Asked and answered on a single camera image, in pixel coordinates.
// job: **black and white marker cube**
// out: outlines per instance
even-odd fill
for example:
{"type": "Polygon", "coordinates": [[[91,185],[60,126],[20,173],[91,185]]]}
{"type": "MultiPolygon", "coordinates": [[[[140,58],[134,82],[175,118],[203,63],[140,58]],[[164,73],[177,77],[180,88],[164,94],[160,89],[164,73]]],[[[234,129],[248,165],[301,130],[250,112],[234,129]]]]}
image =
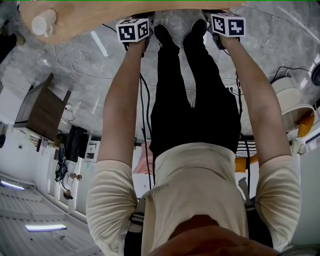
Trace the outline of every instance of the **black and white marker cube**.
{"type": "Polygon", "coordinates": [[[123,19],[115,27],[121,43],[139,42],[149,36],[148,18],[123,19]]]}
{"type": "Polygon", "coordinates": [[[214,33],[225,37],[245,37],[246,18],[234,13],[212,13],[211,24],[214,33]]]}

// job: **black pants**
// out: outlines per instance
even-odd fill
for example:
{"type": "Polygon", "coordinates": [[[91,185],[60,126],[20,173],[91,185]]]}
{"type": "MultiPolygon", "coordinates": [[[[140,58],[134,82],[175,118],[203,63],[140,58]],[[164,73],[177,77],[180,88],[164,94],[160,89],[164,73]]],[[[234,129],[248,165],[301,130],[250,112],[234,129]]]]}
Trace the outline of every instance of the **black pants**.
{"type": "Polygon", "coordinates": [[[0,63],[7,57],[10,51],[16,46],[17,36],[11,34],[4,36],[0,34],[0,63]]]}
{"type": "Polygon", "coordinates": [[[236,153],[241,124],[235,95],[224,86],[202,37],[190,33],[183,47],[196,84],[195,107],[187,98],[179,48],[164,45],[158,52],[158,83],[151,113],[153,160],[173,147],[197,142],[236,153]]]}

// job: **black cable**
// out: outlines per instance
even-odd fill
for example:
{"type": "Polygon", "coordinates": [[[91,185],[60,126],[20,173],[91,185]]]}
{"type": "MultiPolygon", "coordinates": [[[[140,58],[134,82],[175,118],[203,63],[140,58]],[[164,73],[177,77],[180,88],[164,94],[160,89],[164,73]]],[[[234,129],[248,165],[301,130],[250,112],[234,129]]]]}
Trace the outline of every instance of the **black cable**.
{"type": "Polygon", "coordinates": [[[66,111],[71,112],[71,115],[72,115],[72,118],[73,118],[73,119],[72,119],[72,120],[71,120],[71,119],[70,119],[70,120],[68,120],[68,123],[69,123],[70,125],[72,125],[72,126],[73,126],[73,124],[72,124],[72,123],[70,123],[70,121],[74,121],[74,120],[76,120],[76,118],[74,117],[74,113],[72,112],[72,110],[69,110],[69,109],[66,109],[66,108],[65,108],[65,110],[66,110],[66,111]]]}
{"type": "Polygon", "coordinates": [[[150,177],[150,169],[149,169],[149,161],[148,161],[148,148],[147,148],[147,138],[146,138],[146,131],[145,131],[145,115],[144,115],[144,101],[142,98],[142,79],[140,76],[140,96],[141,96],[141,106],[142,106],[142,124],[143,124],[143,129],[142,129],[142,134],[143,134],[143,139],[144,139],[144,144],[145,144],[145,156],[146,156],[146,166],[148,169],[148,175],[149,175],[149,187],[151,189],[151,177],[150,177]]]}
{"type": "Polygon", "coordinates": [[[107,28],[109,28],[109,29],[111,29],[111,30],[113,30],[114,32],[117,33],[117,31],[116,31],[114,28],[112,28],[112,27],[110,27],[110,26],[107,26],[107,25],[105,25],[105,24],[102,24],[102,25],[105,26],[105,27],[107,27],[107,28]]]}
{"type": "Polygon", "coordinates": [[[236,74],[236,86],[238,87],[238,97],[239,97],[239,119],[240,119],[240,122],[241,122],[241,116],[242,116],[242,101],[241,101],[241,90],[240,90],[240,81],[239,81],[239,77],[238,77],[238,74],[237,72],[235,72],[236,74]]]}
{"type": "Polygon", "coordinates": [[[232,93],[233,95],[239,96],[239,94],[236,94],[236,93],[234,93],[234,92],[232,92],[232,91],[231,91],[231,93],[232,93]]]}
{"type": "Polygon", "coordinates": [[[227,53],[225,49],[223,49],[223,51],[224,51],[226,54],[228,54],[228,55],[230,56],[230,54],[229,54],[229,53],[227,53]]]}
{"type": "Polygon", "coordinates": [[[246,140],[246,137],[241,133],[241,137],[243,138],[244,140],[244,144],[245,144],[245,147],[246,147],[246,153],[247,153],[247,158],[246,158],[246,161],[245,161],[245,165],[246,167],[248,167],[248,192],[249,192],[249,197],[250,197],[250,152],[249,152],[249,147],[248,147],[248,143],[247,143],[247,140],[246,140]]]}
{"type": "Polygon", "coordinates": [[[148,95],[148,102],[147,102],[147,105],[146,105],[146,123],[147,123],[149,131],[150,131],[150,137],[152,138],[152,130],[151,130],[151,126],[150,126],[150,123],[149,123],[150,91],[149,91],[149,88],[147,86],[146,80],[144,79],[144,77],[142,76],[141,73],[140,73],[140,78],[142,79],[142,81],[144,83],[144,86],[145,86],[145,89],[146,89],[146,93],[148,95]]]}
{"type": "Polygon", "coordinates": [[[304,70],[304,71],[308,71],[308,72],[312,73],[312,71],[307,70],[307,69],[302,68],[302,67],[292,68],[292,67],[287,67],[287,66],[280,66],[280,67],[278,68],[278,70],[275,72],[275,75],[274,75],[273,79],[271,80],[271,84],[275,81],[276,76],[277,76],[277,74],[278,74],[278,72],[279,72],[279,70],[280,70],[281,68],[285,68],[285,69],[288,69],[288,70],[304,70]]]}

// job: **short sleeve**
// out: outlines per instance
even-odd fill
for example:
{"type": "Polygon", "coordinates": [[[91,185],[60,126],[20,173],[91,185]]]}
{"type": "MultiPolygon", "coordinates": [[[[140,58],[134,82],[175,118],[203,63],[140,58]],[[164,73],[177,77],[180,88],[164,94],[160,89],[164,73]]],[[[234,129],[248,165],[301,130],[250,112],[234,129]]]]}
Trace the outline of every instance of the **short sleeve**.
{"type": "Polygon", "coordinates": [[[282,250],[292,239],[301,211],[301,188],[292,156],[276,157],[260,167],[256,208],[282,250]]]}
{"type": "Polygon", "coordinates": [[[97,162],[89,187],[86,217],[90,234],[105,255],[118,253],[119,231],[136,210],[131,168],[123,162],[97,162]]]}

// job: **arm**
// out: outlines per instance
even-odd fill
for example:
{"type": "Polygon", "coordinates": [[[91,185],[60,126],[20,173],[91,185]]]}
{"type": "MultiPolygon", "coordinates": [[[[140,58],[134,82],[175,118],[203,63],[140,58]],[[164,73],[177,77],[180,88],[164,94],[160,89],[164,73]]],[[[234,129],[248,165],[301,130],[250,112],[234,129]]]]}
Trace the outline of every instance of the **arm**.
{"type": "Polygon", "coordinates": [[[141,54],[145,41],[131,43],[107,93],[103,128],[87,201],[87,223],[105,255],[118,255],[119,232],[136,210],[132,180],[141,54]]]}
{"type": "Polygon", "coordinates": [[[259,166],[279,156],[290,156],[280,105],[267,77],[238,40],[221,36],[221,41],[232,58],[241,82],[259,166]]]}
{"type": "Polygon", "coordinates": [[[117,160],[131,167],[134,151],[141,54],[145,40],[131,43],[106,95],[97,162],[117,160]]]}
{"type": "Polygon", "coordinates": [[[298,224],[301,191],[280,105],[265,74],[240,42],[221,40],[239,76],[256,143],[260,166],[256,208],[270,231],[273,247],[282,250],[298,224]]]}

